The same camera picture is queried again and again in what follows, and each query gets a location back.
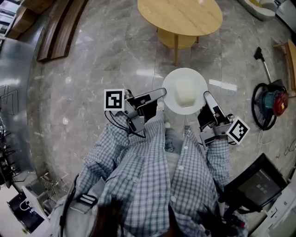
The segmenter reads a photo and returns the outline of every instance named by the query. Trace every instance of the cardboard box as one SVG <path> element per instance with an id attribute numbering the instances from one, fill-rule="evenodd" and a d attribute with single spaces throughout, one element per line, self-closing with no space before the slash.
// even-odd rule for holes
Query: cardboard box
<path id="1" fill-rule="evenodd" d="M 12 30 L 23 33 L 28 30 L 35 22 L 37 15 L 31 10 L 20 6 L 17 11 L 17 18 Z"/>
<path id="2" fill-rule="evenodd" d="M 21 32 L 17 32 L 14 30 L 10 30 L 5 37 L 10 38 L 10 39 L 17 39 L 20 36 Z"/>
<path id="3" fill-rule="evenodd" d="M 31 11 L 41 14 L 51 6 L 53 0 L 23 0 L 21 5 Z"/>

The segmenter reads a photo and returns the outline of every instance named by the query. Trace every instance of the wooden chair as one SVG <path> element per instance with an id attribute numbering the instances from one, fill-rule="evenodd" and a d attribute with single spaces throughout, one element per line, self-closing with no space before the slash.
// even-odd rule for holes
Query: wooden chair
<path id="1" fill-rule="evenodd" d="M 296 97 L 296 46 L 290 39 L 288 39 L 288 42 L 284 44 L 277 44 L 273 47 L 284 47 L 285 49 L 285 56 L 288 62 L 290 73 L 290 82 L 288 83 L 289 98 Z"/>

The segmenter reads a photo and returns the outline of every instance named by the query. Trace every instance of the round plate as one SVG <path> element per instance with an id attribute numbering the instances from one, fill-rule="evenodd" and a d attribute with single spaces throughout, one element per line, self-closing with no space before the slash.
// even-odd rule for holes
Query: round plate
<path id="1" fill-rule="evenodd" d="M 193 79 L 192 83 L 194 83 L 194 87 L 197 92 L 194 105 L 185 108 L 181 107 L 175 98 L 175 84 L 178 80 L 182 80 L 184 78 Z M 166 76 L 162 87 L 166 89 L 166 95 L 163 97 L 166 106 L 177 114 L 187 115 L 196 113 L 205 105 L 204 92 L 208 90 L 208 85 L 203 76 L 193 69 L 182 68 L 174 70 Z"/>

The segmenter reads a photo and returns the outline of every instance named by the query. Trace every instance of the black cable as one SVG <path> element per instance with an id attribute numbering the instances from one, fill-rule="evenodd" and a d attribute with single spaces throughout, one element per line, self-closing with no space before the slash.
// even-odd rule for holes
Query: black cable
<path id="1" fill-rule="evenodd" d="M 119 128 L 119 129 L 122 129 L 122 130 L 128 132 L 129 134 L 132 133 L 132 134 L 134 134 L 134 135 L 136 135 L 136 136 L 138 136 L 138 137 L 146 138 L 145 130 L 144 130 L 144 136 L 142 136 L 142 135 L 140 135 L 140 134 L 137 134 L 137 133 L 133 132 L 131 129 L 128 129 L 128 128 L 124 127 L 122 124 L 120 124 L 119 122 L 117 122 L 117 121 L 115 120 L 115 118 L 114 118 L 114 114 L 113 114 L 111 111 L 109 111 L 109 114 L 110 114 L 111 118 L 113 119 L 113 121 L 117 124 L 117 125 L 116 125 L 116 124 L 114 124 L 114 123 L 113 123 L 113 122 L 107 117 L 106 112 L 107 112 L 107 111 L 105 111 L 105 116 L 106 116 L 106 118 L 107 118 L 108 121 L 109 121 L 112 125 L 114 125 L 115 127 Z"/>
<path id="2" fill-rule="evenodd" d="M 285 151 L 284 151 L 284 155 L 285 155 L 285 156 L 286 156 L 289 152 L 295 151 L 295 147 L 294 147 L 293 150 L 291 150 L 291 146 L 295 143 L 295 141 L 296 141 L 296 138 L 292 141 L 290 147 L 287 147 L 287 148 L 285 149 Z"/>

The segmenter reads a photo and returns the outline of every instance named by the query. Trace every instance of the tile floor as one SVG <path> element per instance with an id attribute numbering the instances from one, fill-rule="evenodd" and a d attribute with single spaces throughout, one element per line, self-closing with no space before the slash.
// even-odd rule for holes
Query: tile floor
<path id="1" fill-rule="evenodd" d="M 224 112 L 240 116 L 251 127 L 240 146 L 231 146 L 231 178 L 247 168 L 259 150 L 288 176 L 295 154 L 285 156 L 284 150 L 296 137 L 296 102 L 290 100 L 285 114 L 264 133 L 262 143 L 272 142 L 260 145 L 250 99 L 257 84 L 268 82 L 262 63 L 253 58 L 258 46 L 272 79 L 287 83 L 284 56 L 272 45 L 285 42 L 290 32 L 278 19 L 257 20 L 236 0 L 217 3 L 223 12 L 221 28 L 181 50 L 179 67 L 198 71 Z M 104 89 L 124 87 L 138 95 L 160 88 L 176 68 L 173 51 L 158 41 L 156 28 L 140 15 L 136 0 L 89 0 L 69 56 L 43 67 L 40 126 L 49 170 L 68 181 L 80 171 L 81 159 L 106 124 Z M 215 81 L 232 84 L 233 90 L 215 86 Z M 180 134 L 185 123 L 198 131 L 195 115 L 185 118 L 169 110 L 166 115 Z M 252 215 L 250 225 L 260 218 Z"/>

